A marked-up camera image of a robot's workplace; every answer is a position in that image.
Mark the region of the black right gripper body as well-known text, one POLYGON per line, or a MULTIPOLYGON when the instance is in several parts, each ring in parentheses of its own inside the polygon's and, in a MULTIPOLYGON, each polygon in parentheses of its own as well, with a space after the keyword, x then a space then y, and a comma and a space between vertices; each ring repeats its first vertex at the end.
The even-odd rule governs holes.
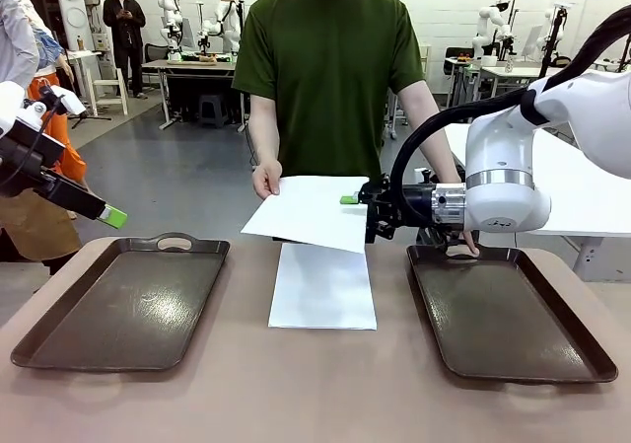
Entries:
POLYGON ((434 225, 432 196, 434 185, 403 185, 392 192, 397 209, 397 225, 427 228, 434 225))

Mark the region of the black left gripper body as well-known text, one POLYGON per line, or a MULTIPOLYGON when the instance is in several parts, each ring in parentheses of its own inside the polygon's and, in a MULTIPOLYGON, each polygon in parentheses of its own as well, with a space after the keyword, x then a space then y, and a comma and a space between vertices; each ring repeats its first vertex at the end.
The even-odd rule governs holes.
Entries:
POLYGON ((53 171, 65 145, 17 118, 1 137, 1 196, 33 189, 42 197, 62 197, 67 180, 53 171))

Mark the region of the person's right hand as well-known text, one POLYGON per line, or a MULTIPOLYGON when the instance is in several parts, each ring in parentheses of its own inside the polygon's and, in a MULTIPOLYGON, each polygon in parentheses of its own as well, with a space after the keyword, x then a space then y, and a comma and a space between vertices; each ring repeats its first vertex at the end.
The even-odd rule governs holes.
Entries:
POLYGON ((252 186, 256 195, 264 200, 280 193, 282 166, 277 160, 261 162, 252 173, 252 186))

